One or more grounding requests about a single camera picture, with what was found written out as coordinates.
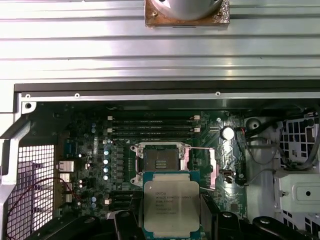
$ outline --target screw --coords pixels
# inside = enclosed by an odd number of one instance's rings
[[[232,214],[230,212],[224,212],[222,216],[224,216],[225,218],[231,218]]]
[[[266,219],[266,218],[261,218],[261,219],[260,219],[260,222],[263,223],[263,224],[269,224],[269,223],[270,223],[270,220],[269,220],[269,219]]]

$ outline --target screw hole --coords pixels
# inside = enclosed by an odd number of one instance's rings
[[[30,109],[31,107],[32,107],[31,103],[28,102],[28,103],[25,104],[25,108],[26,109]]]

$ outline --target integrated circuit chip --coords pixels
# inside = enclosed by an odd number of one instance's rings
[[[179,151],[178,149],[146,149],[144,150],[145,171],[178,171]]]
[[[154,238],[190,238],[200,228],[200,187],[188,173],[156,173],[144,184],[144,229]]]

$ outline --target cpu socket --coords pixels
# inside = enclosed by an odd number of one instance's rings
[[[189,150],[183,142],[140,142],[130,148],[135,152],[136,176],[133,185],[143,186],[143,171],[189,171]]]

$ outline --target intel xeon processor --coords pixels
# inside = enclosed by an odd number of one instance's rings
[[[200,188],[188,173],[155,173],[144,184],[144,229],[154,238],[190,238],[200,228]]]

